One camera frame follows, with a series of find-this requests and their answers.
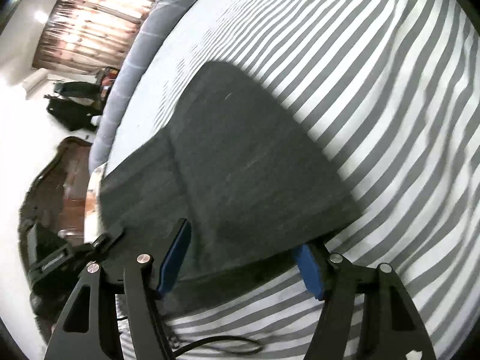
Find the black bracket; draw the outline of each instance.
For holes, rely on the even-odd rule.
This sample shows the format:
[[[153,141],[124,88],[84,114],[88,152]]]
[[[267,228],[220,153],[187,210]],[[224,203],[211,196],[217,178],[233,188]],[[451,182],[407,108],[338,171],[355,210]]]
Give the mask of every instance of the black bracket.
[[[305,360],[343,358],[349,340],[355,295],[365,294],[358,360],[435,360],[435,352],[423,321],[394,269],[387,263],[377,268],[352,264],[344,256],[330,254],[325,245],[309,243],[295,254],[300,271],[312,288],[312,276],[324,284],[324,300]],[[318,270],[312,273],[305,258]]]
[[[137,360],[173,360],[155,299],[173,287],[190,236],[188,221],[179,220],[165,242],[156,247],[158,275],[152,275],[152,267],[157,264],[147,253],[126,262],[121,284],[101,263],[83,269],[57,321],[45,359],[122,360],[115,294],[124,293]]]
[[[34,313],[51,318],[56,310],[61,310],[87,263],[105,259],[122,235],[123,229],[119,228],[114,233],[101,234],[92,244],[72,246],[66,242],[40,261],[34,261],[27,274]]]

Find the gray and white striped fabric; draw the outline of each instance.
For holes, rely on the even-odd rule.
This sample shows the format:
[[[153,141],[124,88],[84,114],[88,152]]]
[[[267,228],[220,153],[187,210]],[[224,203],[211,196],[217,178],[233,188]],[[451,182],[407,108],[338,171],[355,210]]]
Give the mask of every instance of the gray and white striped fabric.
[[[362,206],[328,248],[365,266],[391,262],[448,359],[480,312],[478,53],[455,0],[199,0],[136,88],[107,171],[167,123],[204,62],[230,61],[291,110]],[[170,324],[190,339],[261,338],[267,347],[255,359],[300,359],[321,308],[291,269]],[[132,358],[128,331],[121,337]],[[197,349],[182,358],[222,356]]]

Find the white wall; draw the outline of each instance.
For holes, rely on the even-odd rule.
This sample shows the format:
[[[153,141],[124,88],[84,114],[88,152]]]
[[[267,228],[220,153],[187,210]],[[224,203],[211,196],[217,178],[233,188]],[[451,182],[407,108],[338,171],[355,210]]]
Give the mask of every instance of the white wall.
[[[44,24],[35,19],[36,12],[50,14],[57,0],[23,0],[0,36],[0,76],[8,84],[23,79],[32,60]]]

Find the silver screw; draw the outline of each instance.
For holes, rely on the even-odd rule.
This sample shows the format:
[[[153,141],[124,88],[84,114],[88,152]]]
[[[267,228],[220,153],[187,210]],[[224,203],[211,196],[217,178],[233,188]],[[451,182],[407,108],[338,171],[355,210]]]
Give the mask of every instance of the silver screw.
[[[380,264],[380,270],[386,274],[392,272],[392,267],[387,263]]]
[[[95,262],[90,264],[87,268],[88,273],[94,274],[96,271],[100,269],[100,266]]]
[[[148,254],[141,254],[137,257],[137,262],[140,264],[145,264],[150,261],[150,256]]]
[[[333,253],[330,255],[330,261],[335,264],[340,264],[343,261],[343,257],[338,253]]]

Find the blue gripper pad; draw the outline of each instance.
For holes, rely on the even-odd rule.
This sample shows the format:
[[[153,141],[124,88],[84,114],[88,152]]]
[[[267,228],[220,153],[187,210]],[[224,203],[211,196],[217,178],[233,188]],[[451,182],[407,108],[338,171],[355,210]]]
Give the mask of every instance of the blue gripper pad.
[[[172,290],[182,266],[183,258],[190,245],[190,240],[191,225],[188,221],[185,221],[160,268],[160,284],[157,287],[160,297],[163,298]]]
[[[325,289],[322,280],[322,272],[320,271],[318,264],[315,262],[315,258],[309,247],[305,244],[296,247],[293,250],[293,258],[297,262],[298,269],[300,270],[307,291],[312,293],[316,299],[322,299],[323,291]]]

